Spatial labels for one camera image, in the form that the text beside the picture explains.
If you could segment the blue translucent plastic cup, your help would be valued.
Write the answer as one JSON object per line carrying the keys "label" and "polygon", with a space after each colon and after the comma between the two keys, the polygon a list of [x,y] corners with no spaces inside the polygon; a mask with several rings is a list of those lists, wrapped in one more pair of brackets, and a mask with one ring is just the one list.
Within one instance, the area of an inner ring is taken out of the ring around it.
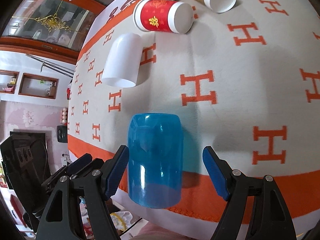
{"label": "blue translucent plastic cup", "polygon": [[127,146],[130,199],[152,209],[178,204],[183,170],[183,130],[179,117],[167,113],[134,115],[128,127]]}

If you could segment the white plastic cup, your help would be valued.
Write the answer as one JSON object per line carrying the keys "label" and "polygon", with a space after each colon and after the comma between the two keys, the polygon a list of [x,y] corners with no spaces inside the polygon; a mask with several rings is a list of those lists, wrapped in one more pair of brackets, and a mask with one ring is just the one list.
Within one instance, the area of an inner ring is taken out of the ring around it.
{"label": "white plastic cup", "polygon": [[143,40],[138,34],[120,35],[112,44],[101,81],[119,88],[135,87],[138,78]]}

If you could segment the red paper cup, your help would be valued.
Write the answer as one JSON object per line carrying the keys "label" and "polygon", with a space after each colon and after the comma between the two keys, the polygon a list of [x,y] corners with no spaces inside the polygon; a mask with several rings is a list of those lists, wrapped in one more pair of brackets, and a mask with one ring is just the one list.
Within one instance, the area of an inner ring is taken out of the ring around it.
{"label": "red paper cup", "polygon": [[161,31],[186,34],[194,22],[188,3],[169,0],[141,0],[133,10],[135,26],[144,32]]}

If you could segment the wooden glass cabinet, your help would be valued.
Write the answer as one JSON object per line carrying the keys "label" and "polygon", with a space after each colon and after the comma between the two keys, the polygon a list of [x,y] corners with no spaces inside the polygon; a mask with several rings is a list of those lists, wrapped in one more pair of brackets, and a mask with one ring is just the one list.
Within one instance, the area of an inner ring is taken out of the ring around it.
{"label": "wooden glass cabinet", "polygon": [[91,25],[114,0],[17,0],[1,50],[76,63]]}

